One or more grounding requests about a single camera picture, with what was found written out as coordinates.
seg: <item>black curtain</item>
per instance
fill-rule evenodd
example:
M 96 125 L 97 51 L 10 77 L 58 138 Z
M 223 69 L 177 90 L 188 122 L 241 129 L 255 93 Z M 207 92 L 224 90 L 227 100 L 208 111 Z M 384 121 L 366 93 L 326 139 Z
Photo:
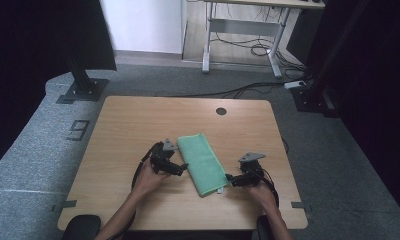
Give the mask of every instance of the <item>black curtain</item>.
M 361 14 L 335 49 L 358 6 Z M 400 205 L 400 0 L 330 1 L 308 64 Z
M 45 96 L 69 72 L 57 34 L 83 69 L 116 70 L 98 0 L 0 0 L 0 159 Z

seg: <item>wooden table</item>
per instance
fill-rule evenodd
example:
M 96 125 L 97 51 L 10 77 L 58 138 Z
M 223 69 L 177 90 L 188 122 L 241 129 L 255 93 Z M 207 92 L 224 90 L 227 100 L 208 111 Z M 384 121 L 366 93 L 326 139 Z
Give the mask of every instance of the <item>wooden table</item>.
M 312 0 L 203 0 L 209 4 L 207 10 L 207 27 L 206 27 L 206 44 L 203 49 L 203 64 L 202 72 L 209 72 L 210 65 L 210 33 L 232 33 L 244 35 L 258 35 L 273 37 L 273 46 L 267 50 L 269 62 L 275 78 L 281 78 L 282 74 L 278 66 L 278 60 L 275 58 L 278 45 L 281 41 L 284 32 L 288 15 L 291 8 L 300 9 L 323 9 L 325 4 L 320 0 L 319 3 L 314 3 Z M 257 22 L 257 21 L 240 21 L 233 19 L 218 19 L 213 16 L 213 4 L 230 3 L 243 5 L 258 5 L 258 6 L 274 6 L 284 8 L 284 13 L 280 16 L 281 21 L 278 22 Z
M 225 115 L 216 109 L 225 108 Z M 157 141 L 204 133 L 229 174 L 239 175 L 238 159 L 261 152 L 259 163 L 275 182 L 288 228 L 307 226 L 296 183 L 271 105 L 262 100 L 161 97 L 108 97 L 70 190 L 58 227 L 76 215 L 95 214 L 105 224 L 130 192 L 139 161 Z M 182 164 L 179 151 L 171 158 Z M 132 230 L 255 229 L 262 214 L 242 188 L 199 197 L 189 172 L 172 176 L 138 207 Z

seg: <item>handheld controller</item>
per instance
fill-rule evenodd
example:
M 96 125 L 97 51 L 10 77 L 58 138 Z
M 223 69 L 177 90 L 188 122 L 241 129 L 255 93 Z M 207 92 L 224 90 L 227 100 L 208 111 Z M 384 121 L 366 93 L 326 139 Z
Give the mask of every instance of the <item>handheld controller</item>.
M 238 160 L 240 162 L 240 170 L 243 174 L 235 177 L 230 174 L 225 174 L 225 176 L 234 187 L 256 186 L 260 181 L 263 181 L 271 190 L 275 197 L 276 205 L 279 207 L 279 197 L 274 183 L 265 178 L 265 170 L 262 169 L 258 161 L 258 159 L 264 157 L 265 155 L 260 153 L 246 153 Z
M 167 172 L 172 175 L 181 176 L 184 170 L 187 169 L 188 163 L 184 163 L 181 166 L 170 161 L 170 158 L 175 153 L 174 150 L 177 148 L 166 139 L 165 143 L 158 142 L 152 147 L 150 156 L 150 162 L 153 165 L 153 170 L 156 174 L 159 171 Z

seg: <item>white wall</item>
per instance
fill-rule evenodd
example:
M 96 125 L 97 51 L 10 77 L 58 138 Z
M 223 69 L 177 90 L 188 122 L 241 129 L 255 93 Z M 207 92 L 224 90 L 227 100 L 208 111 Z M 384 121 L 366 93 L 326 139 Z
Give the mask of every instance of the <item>white wall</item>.
M 100 0 L 114 50 L 182 53 L 186 0 Z

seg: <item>forearm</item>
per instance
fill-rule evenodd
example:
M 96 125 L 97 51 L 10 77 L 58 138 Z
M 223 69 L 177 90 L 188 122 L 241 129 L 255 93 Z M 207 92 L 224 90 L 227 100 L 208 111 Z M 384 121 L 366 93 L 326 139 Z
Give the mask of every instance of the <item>forearm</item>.
M 264 203 L 262 206 L 268 218 L 269 225 L 272 229 L 272 235 L 275 240 L 293 239 L 284 220 L 282 219 L 281 212 L 276 205 Z
M 111 236 L 122 231 L 123 228 L 131 220 L 137 209 L 138 203 L 144 198 L 144 194 L 140 191 L 132 191 L 121 207 L 110 218 L 106 225 L 101 229 L 100 233 L 95 238 L 96 240 L 108 239 Z

